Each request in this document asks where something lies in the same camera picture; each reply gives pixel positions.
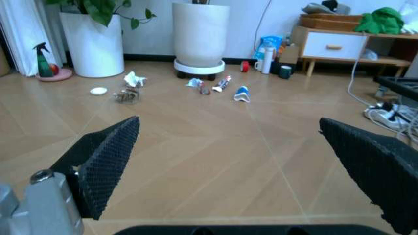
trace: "electrical cord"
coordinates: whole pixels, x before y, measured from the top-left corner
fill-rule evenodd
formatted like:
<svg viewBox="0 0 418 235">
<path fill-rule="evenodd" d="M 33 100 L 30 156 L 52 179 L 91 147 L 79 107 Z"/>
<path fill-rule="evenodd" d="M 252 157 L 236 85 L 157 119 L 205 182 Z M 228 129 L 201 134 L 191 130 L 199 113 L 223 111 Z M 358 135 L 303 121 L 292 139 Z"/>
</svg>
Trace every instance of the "electrical cord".
<svg viewBox="0 0 418 235">
<path fill-rule="evenodd" d="M 258 21 L 258 25 L 257 25 L 257 29 L 255 30 L 254 41 L 253 41 L 253 49 L 254 49 L 254 51 L 257 50 L 255 48 L 255 43 L 257 41 L 258 30 L 260 29 L 261 22 L 263 21 L 264 15 L 266 14 L 267 8 L 269 8 L 271 2 L 272 2 L 272 0 L 269 0 L 269 2 L 267 3 L 266 7 L 264 8 L 264 11 L 263 11 L 263 14 L 261 15 L 260 20 Z"/>
<path fill-rule="evenodd" d="M 365 43 L 366 43 L 366 41 L 367 41 L 367 36 L 363 33 L 363 41 L 362 41 L 362 43 L 361 43 L 361 48 L 365 48 Z M 359 97 L 357 97 L 355 94 L 353 94 L 352 92 L 351 92 L 351 88 L 352 88 L 352 86 L 353 86 L 353 84 L 354 84 L 354 77 L 355 77 L 355 69 L 356 69 L 356 67 L 357 67 L 357 64 L 358 64 L 358 62 L 360 61 L 360 59 L 361 59 L 361 56 L 362 56 L 362 52 L 360 52 L 359 53 L 359 55 L 358 55 L 358 57 L 357 57 L 357 59 L 356 59 L 356 61 L 355 61 L 355 63 L 354 63 L 354 66 L 353 66 L 353 69 L 351 70 L 351 80 L 350 80 L 350 83 L 348 84 L 348 87 L 347 87 L 347 93 L 349 94 L 349 95 L 351 95 L 354 99 L 356 99 L 358 102 L 360 102 L 360 103 L 363 103 L 363 104 L 365 104 L 365 105 L 367 105 L 367 106 L 372 106 L 372 104 L 370 104 L 370 103 L 368 103 L 367 101 L 365 101 L 365 100 L 363 100 L 363 99 L 361 99 L 361 98 L 359 98 Z"/>
<path fill-rule="evenodd" d="M 367 36 L 365 35 L 365 33 L 363 33 L 363 37 L 364 37 L 364 39 L 363 39 L 363 42 L 362 42 L 362 47 L 361 48 L 365 48 L 365 43 L 366 43 L 366 41 L 367 41 Z M 367 101 L 365 101 L 365 100 L 363 100 L 363 99 L 361 99 L 361 98 L 359 98 L 359 97 L 357 97 L 355 94 L 353 94 L 352 93 L 352 91 L 351 91 L 351 88 L 352 88 L 352 86 L 353 86 L 353 84 L 354 84 L 354 80 L 355 80 L 355 69 L 356 69 L 356 67 L 357 67 L 357 64 L 358 64 L 358 62 L 360 61 L 360 59 L 361 59 L 361 56 L 362 56 L 362 53 L 360 52 L 360 54 L 359 54 L 359 56 L 357 57 L 357 59 L 356 59 L 356 61 L 355 61 L 355 63 L 354 63 L 354 66 L 353 66 L 353 69 L 352 69 L 352 71 L 351 71 L 351 80 L 350 80 L 350 83 L 348 84 L 348 86 L 347 86 L 347 93 L 349 94 L 349 95 L 351 95 L 355 100 L 357 100 L 358 102 L 360 102 L 360 103 L 362 103 L 362 104 L 364 104 L 364 105 L 367 105 L 368 107 L 370 107 L 370 106 L 373 106 L 372 104 L 370 104 L 369 102 L 367 102 Z M 398 105 L 398 107 L 397 107 L 397 110 L 395 111 L 395 113 L 394 114 L 396 114 L 396 113 L 400 113 L 400 108 L 401 108 L 401 106 L 402 106 L 402 98 L 401 98 L 401 96 L 398 98 L 398 100 L 399 100 L 399 105 Z M 373 117 L 372 117 L 372 113 L 373 112 L 376 112 L 378 115 L 379 115 L 379 113 L 378 113 L 378 111 L 377 110 L 369 110 L 367 113 L 366 113 L 366 115 L 367 115 L 367 117 L 370 119 L 370 121 L 372 121 L 374 124 L 376 124 L 376 125 L 378 125 L 378 126 L 380 126 L 380 127 L 382 127 L 382 128 L 384 128 L 384 129 L 386 129 L 386 130 L 389 130 L 389 131 L 391 131 L 391 132 L 394 132 L 394 133 L 396 133 L 396 138 L 397 139 L 400 139 L 400 136 L 401 135 L 403 135 L 403 136 L 406 136 L 407 138 L 409 138 L 412 142 L 414 142 L 415 144 L 418 144 L 418 138 L 416 138 L 414 135 L 414 133 L 413 133 L 413 130 L 415 131 L 415 132 L 417 132 L 417 130 L 416 129 L 418 129 L 418 109 L 415 109 L 415 108 L 410 108 L 410 107 L 408 107 L 408 109 L 409 110 L 414 110 L 415 112 L 414 112 L 414 114 L 412 115 L 412 116 L 414 116 L 413 118 L 412 118 L 412 120 L 410 121 L 410 123 L 409 123 L 409 125 L 407 126 L 407 127 L 405 127 L 405 128 L 402 128 L 402 124 L 401 124 L 401 121 L 400 121 L 400 118 L 399 117 L 396 117 L 395 116 L 395 118 L 398 118 L 398 124 L 399 124 L 399 130 L 394 130 L 394 129 L 392 129 L 392 128 L 389 128 L 389 127 L 387 127 L 387 126 L 385 126 L 385 125 L 383 125 L 383 124 L 381 124 L 381 123 L 379 123 L 379 122 L 377 122 L 376 120 L 374 120 L 373 119 Z"/>
</svg>

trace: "cardboard box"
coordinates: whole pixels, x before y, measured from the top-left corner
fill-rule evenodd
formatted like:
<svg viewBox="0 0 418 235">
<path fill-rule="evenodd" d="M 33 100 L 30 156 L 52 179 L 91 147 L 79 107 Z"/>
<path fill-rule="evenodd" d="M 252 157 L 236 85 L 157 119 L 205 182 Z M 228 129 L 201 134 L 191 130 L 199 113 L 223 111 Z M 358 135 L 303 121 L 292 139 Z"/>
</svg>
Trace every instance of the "cardboard box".
<svg viewBox="0 0 418 235">
<path fill-rule="evenodd" d="M 279 57 L 279 63 L 296 64 L 299 57 L 299 47 L 296 45 L 287 46 Z"/>
</svg>

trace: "large white planter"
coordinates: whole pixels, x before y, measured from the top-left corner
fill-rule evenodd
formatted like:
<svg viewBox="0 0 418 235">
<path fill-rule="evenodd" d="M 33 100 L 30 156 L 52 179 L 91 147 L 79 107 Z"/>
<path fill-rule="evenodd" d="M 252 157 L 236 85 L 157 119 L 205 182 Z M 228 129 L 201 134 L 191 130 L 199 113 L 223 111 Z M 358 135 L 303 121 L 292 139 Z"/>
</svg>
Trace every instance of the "large white planter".
<svg viewBox="0 0 418 235">
<path fill-rule="evenodd" d="M 173 3 L 174 52 L 192 67 L 214 67 L 225 51 L 228 6 Z"/>
<path fill-rule="evenodd" d="M 75 73 L 83 77 L 108 77 L 125 70 L 120 16 L 108 27 L 89 15 L 60 13 Z"/>
</svg>

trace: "drawer handle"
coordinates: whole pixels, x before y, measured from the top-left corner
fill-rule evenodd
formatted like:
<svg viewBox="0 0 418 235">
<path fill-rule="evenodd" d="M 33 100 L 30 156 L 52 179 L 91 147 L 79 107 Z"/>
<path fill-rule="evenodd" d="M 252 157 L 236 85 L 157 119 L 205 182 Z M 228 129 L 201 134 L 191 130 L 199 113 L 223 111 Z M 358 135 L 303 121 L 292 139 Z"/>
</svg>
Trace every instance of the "drawer handle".
<svg viewBox="0 0 418 235">
<path fill-rule="evenodd" d="M 326 45 L 326 48 L 328 50 L 341 50 L 343 48 L 343 46 L 328 44 L 328 45 Z"/>
</svg>

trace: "wooden floor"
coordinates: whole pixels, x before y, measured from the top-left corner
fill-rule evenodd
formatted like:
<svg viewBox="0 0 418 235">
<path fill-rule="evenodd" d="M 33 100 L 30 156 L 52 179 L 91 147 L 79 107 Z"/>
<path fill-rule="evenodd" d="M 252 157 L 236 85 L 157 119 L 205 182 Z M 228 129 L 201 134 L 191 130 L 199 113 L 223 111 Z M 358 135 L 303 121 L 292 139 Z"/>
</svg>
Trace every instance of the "wooden floor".
<svg viewBox="0 0 418 235">
<path fill-rule="evenodd" d="M 123 89 L 123 74 L 57 83 L 0 78 L 0 181 L 22 198 L 30 175 L 50 167 L 81 135 L 139 115 L 140 137 L 122 179 L 101 220 L 85 220 L 85 234 L 139 224 L 293 223 L 393 233 L 318 133 L 319 118 L 330 117 L 389 134 L 347 95 L 348 75 L 315 73 L 307 86 L 303 74 L 282 80 L 227 65 L 218 77 L 231 75 L 229 86 L 206 96 L 185 87 L 172 63 L 126 62 L 131 70 L 148 78 L 135 105 L 111 95 Z M 250 89 L 250 104 L 232 99 L 241 85 Z M 109 92 L 90 95 L 96 86 Z M 358 77 L 354 91 L 375 102 L 376 88 Z"/>
</svg>

